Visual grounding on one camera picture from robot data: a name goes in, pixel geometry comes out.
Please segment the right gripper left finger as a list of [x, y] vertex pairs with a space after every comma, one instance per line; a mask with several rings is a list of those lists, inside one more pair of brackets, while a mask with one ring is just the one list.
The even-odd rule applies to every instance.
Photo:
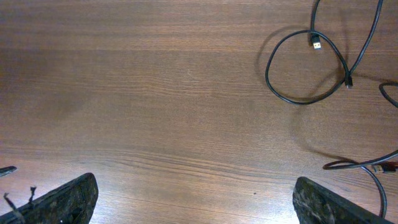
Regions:
[[98, 199], [96, 178], [90, 172], [39, 198], [34, 197], [35, 190], [30, 188], [28, 203], [19, 208], [5, 193], [3, 199], [12, 211], [1, 215], [1, 223], [89, 223]]

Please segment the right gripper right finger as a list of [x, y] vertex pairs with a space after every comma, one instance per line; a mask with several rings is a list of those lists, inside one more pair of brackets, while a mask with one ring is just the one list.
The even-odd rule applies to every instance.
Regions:
[[304, 224], [389, 223], [306, 177], [296, 181], [293, 206], [299, 222]]

